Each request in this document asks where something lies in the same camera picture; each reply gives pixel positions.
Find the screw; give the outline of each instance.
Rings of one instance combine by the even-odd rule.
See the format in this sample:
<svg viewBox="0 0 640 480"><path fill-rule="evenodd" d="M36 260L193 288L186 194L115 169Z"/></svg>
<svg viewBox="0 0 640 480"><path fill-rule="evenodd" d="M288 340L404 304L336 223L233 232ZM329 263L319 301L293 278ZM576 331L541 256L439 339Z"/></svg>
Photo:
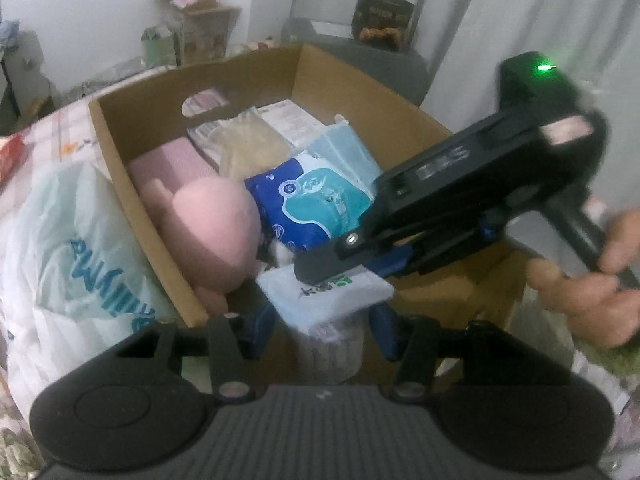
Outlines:
<svg viewBox="0 0 640 480"><path fill-rule="evenodd" d="M251 388L241 381L230 381L220 384L218 393L225 399L241 399L249 394Z"/></svg>
<svg viewBox="0 0 640 480"><path fill-rule="evenodd" d="M424 384L415 382L406 382L396 384L394 393L402 400L417 400L424 397L427 387Z"/></svg>
<svg viewBox="0 0 640 480"><path fill-rule="evenodd" d="M223 316L229 323L231 330L235 331L242 327L242 316L237 312L227 312L226 314L223 314Z"/></svg>

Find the green container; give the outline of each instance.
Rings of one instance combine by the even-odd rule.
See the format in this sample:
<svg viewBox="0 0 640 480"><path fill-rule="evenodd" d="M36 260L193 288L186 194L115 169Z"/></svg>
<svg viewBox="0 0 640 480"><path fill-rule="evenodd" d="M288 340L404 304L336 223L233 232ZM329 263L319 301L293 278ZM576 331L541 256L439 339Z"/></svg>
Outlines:
<svg viewBox="0 0 640 480"><path fill-rule="evenodd" d="M149 27L144 31L142 47L145 49L146 66L177 65L177 37L166 26Z"/></svg>

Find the plastic bag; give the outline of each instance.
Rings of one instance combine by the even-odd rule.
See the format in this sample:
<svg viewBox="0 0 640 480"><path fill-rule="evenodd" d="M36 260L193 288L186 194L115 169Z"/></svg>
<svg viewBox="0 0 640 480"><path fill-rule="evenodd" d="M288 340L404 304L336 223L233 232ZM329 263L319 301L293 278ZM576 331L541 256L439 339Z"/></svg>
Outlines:
<svg viewBox="0 0 640 480"><path fill-rule="evenodd" d="M290 250L306 250L358 226L380 168L346 121L245 186L260 216Z"/></svg>
<svg viewBox="0 0 640 480"><path fill-rule="evenodd" d="M340 384L362 366L366 316L353 314L314 327L308 333L290 329L303 381L309 384Z"/></svg>
<svg viewBox="0 0 640 480"><path fill-rule="evenodd" d="M48 174L20 209L2 274L8 384L26 420L50 383L177 317L111 183L90 164Z"/></svg>
<svg viewBox="0 0 640 480"><path fill-rule="evenodd" d="M283 321L307 334L394 294L393 285L362 266L311 286L299 282L289 265L259 274L256 283Z"/></svg>
<svg viewBox="0 0 640 480"><path fill-rule="evenodd" d="M204 123L188 135L220 176L238 182L281 164L291 145L258 114L245 110L228 121Z"/></svg>

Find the white curtain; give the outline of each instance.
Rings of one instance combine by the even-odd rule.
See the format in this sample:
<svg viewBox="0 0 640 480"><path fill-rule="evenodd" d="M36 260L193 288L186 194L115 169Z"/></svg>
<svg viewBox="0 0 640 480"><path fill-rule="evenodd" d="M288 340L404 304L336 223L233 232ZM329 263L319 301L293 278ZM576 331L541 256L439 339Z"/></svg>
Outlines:
<svg viewBox="0 0 640 480"><path fill-rule="evenodd" d="M357 0L297 0L294 15L350 23ZM597 84L639 16L640 0L425 0L415 49L433 84L422 107L457 131L494 111L501 60L541 50Z"/></svg>

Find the stuffed animal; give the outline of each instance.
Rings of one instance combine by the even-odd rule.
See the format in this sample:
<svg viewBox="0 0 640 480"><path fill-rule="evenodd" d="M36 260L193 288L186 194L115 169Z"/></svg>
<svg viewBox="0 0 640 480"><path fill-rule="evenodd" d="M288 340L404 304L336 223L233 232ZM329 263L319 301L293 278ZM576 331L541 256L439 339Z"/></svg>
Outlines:
<svg viewBox="0 0 640 480"><path fill-rule="evenodd" d="M257 268L260 215L251 194L216 175L193 180L175 194L155 178L140 198L209 315L227 312L225 294Z"/></svg>
<svg viewBox="0 0 640 480"><path fill-rule="evenodd" d="M212 316L257 270L260 215L244 185L218 176L181 137L129 164L151 221Z"/></svg>

